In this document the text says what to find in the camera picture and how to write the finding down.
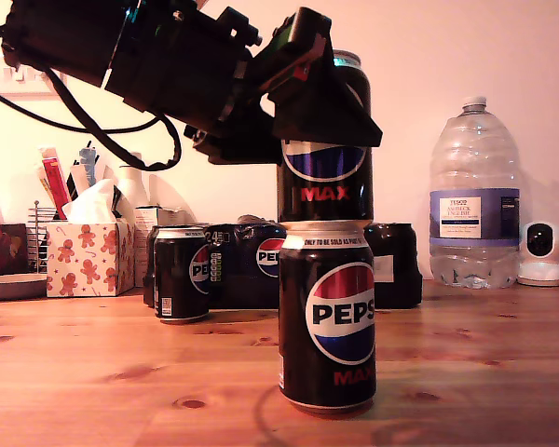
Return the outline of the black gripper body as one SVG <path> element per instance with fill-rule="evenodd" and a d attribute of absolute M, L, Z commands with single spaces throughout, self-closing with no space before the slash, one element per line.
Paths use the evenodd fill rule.
<path fill-rule="evenodd" d="M 213 164 L 278 164 L 281 139 L 263 96 L 289 72 L 323 56 L 330 44 L 330 20 L 299 8 L 276 28 L 267 45 L 248 18 L 227 7 L 213 19 L 196 12 L 193 42 L 193 139 Z"/>

